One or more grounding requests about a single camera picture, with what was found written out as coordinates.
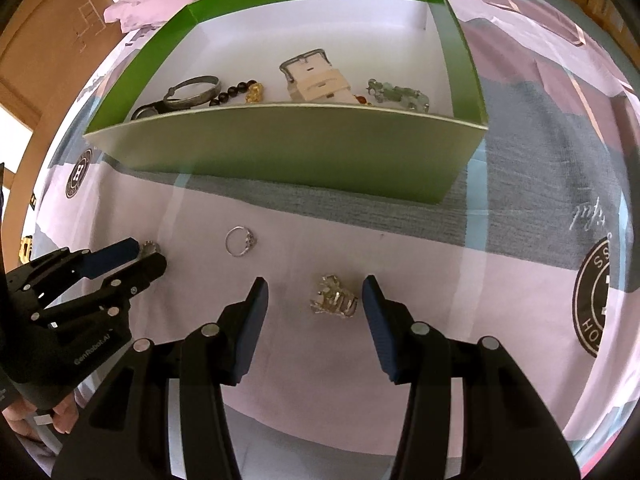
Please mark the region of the green cardboard box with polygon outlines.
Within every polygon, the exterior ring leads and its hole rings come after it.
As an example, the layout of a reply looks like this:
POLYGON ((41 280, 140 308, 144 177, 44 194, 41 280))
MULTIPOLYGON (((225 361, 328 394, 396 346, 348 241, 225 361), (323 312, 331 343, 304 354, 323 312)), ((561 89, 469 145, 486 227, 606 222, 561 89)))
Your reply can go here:
POLYGON ((85 138, 139 171, 434 204, 487 127, 447 0, 200 0, 132 59, 85 138))

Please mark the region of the silver bangle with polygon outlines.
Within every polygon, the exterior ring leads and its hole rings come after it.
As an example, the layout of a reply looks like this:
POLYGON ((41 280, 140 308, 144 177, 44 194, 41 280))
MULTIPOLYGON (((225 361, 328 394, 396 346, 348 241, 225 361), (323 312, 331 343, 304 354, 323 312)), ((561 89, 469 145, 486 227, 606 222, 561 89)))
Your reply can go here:
POLYGON ((163 97, 168 110, 188 110, 208 103, 221 89, 217 76, 196 76, 169 87, 163 97))

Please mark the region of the plaid bed sheet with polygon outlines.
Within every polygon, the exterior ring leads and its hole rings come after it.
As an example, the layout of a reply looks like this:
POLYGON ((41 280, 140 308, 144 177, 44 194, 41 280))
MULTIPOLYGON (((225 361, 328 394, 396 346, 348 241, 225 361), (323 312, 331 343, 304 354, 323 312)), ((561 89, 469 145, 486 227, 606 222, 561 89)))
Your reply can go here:
POLYGON ((84 99, 44 174, 34 252, 154 240, 169 266, 131 312, 179 339, 243 296, 271 304, 250 374, 226 392, 247 479, 384 479, 406 387, 382 373, 367 322, 314 314, 318 278, 374 274, 449 337, 499 338, 582 469, 639 400, 639 75, 567 0, 449 0, 489 117, 436 206, 266 182, 145 174, 94 153, 84 99))

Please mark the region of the wooden headboard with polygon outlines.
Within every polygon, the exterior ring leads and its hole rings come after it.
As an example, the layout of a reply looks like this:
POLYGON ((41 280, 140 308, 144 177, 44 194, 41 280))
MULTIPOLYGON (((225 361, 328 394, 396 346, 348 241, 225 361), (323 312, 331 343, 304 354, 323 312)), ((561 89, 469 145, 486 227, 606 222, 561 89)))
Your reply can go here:
POLYGON ((19 263, 40 168, 80 90, 122 40, 103 21, 112 0, 23 0, 1 34, 1 163, 4 265, 19 263))

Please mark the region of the black wrist watch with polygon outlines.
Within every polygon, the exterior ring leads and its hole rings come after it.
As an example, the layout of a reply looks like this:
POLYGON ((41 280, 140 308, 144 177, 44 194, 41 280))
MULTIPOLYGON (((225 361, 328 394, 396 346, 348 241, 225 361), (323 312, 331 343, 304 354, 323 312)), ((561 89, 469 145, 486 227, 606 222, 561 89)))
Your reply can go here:
POLYGON ((163 115, 170 112, 171 109, 165 104, 164 101, 156 101, 153 103, 141 105, 136 108, 131 114, 131 120, 163 115))

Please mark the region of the white wrist watch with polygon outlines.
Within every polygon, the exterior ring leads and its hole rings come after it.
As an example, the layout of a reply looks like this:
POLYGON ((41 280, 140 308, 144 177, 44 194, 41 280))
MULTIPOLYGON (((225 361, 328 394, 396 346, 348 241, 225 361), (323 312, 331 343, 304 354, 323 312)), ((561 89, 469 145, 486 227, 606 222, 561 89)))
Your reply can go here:
POLYGON ((288 94, 297 103, 360 104, 343 74, 323 49, 294 56, 279 66, 288 84, 288 94))

